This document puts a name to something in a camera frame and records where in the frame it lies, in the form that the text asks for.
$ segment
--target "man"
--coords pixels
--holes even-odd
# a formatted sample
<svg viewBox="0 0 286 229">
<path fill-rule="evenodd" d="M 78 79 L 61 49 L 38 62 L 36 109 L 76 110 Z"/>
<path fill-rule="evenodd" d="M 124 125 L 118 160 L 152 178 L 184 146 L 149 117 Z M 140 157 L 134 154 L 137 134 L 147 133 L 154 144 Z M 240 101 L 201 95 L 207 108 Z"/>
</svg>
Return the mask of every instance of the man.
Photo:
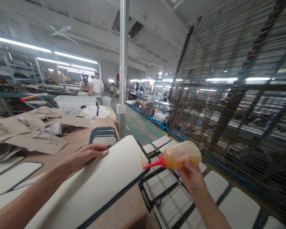
<svg viewBox="0 0 286 229">
<path fill-rule="evenodd" d="M 99 74 L 95 73 L 95 78 L 91 81 L 92 90 L 96 93 L 101 93 L 100 84 L 102 84 L 102 93 L 104 94 L 104 83 L 100 80 Z"/>
<path fill-rule="evenodd" d="M 165 92 L 165 93 L 163 94 L 164 102 L 166 102 L 167 97 L 168 97 L 168 94 L 167 94 L 167 92 Z"/>
<path fill-rule="evenodd" d="M 89 83 L 88 79 L 85 77 L 83 77 L 83 80 L 79 82 L 79 88 L 85 92 L 92 91 L 91 83 Z"/>
</svg>

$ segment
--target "plastic squeeze bottle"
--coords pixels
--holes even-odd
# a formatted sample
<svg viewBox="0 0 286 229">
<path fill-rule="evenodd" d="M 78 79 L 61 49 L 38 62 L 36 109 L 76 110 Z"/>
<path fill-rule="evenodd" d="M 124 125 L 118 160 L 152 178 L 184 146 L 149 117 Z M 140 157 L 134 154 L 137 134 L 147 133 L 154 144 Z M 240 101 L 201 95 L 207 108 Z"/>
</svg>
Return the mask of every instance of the plastic squeeze bottle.
<svg viewBox="0 0 286 229">
<path fill-rule="evenodd" d="M 181 142 L 167 148 L 163 155 L 159 156 L 158 161 L 143 166 L 143 169 L 161 165 L 163 168 L 169 167 L 171 170 L 179 170 L 187 158 L 193 165 L 199 164 L 202 160 L 200 150 L 191 141 Z"/>
</svg>

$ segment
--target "concrete floor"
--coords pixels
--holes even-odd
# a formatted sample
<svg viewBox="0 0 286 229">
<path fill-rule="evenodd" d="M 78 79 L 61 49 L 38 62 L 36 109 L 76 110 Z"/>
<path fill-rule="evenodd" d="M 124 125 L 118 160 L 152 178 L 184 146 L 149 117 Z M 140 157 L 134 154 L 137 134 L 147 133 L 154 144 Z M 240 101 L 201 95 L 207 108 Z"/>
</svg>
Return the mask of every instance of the concrete floor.
<svg viewBox="0 0 286 229">
<path fill-rule="evenodd" d="M 119 104 L 119 98 L 111 97 L 110 93 L 106 90 L 104 95 L 111 98 L 111 107 L 117 115 L 116 105 Z M 142 146 L 149 144 L 164 135 L 167 135 L 151 121 L 144 118 L 129 106 L 127 106 L 124 133 L 125 135 L 131 134 L 135 136 Z"/>
</svg>

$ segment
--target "red nozzle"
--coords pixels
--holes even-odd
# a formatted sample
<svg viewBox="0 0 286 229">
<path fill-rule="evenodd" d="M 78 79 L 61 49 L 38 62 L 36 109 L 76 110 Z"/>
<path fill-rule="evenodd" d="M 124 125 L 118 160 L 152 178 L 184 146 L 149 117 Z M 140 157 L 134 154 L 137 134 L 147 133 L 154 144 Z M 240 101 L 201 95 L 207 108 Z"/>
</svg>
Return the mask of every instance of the red nozzle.
<svg viewBox="0 0 286 229">
<path fill-rule="evenodd" d="M 143 169 L 148 169 L 148 168 L 151 168 L 151 167 L 154 167 L 154 166 L 158 166 L 158 165 L 161 165 L 163 168 L 167 167 L 167 164 L 166 164 L 166 161 L 165 161 L 163 155 L 159 156 L 159 160 L 158 161 L 155 161 L 153 163 L 150 163 L 148 165 L 143 166 Z"/>
</svg>

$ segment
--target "hand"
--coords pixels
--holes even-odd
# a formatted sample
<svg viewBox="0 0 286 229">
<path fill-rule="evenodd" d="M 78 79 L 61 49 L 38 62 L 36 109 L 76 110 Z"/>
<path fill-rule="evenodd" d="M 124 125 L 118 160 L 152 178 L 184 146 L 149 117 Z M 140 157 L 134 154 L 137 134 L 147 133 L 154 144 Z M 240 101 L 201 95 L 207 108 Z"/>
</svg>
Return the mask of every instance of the hand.
<svg viewBox="0 0 286 229">
<path fill-rule="evenodd" d="M 179 170 L 179 174 L 192 197 L 194 198 L 199 191 L 207 193 L 207 185 L 199 165 L 192 165 L 188 159 L 184 160 L 183 164 L 184 167 Z"/>
<path fill-rule="evenodd" d="M 111 144 L 90 144 L 64 159 L 59 166 L 62 166 L 67 176 L 70 176 L 87 166 L 94 158 L 106 156 L 109 153 L 106 149 L 110 146 Z"/>
</svg>

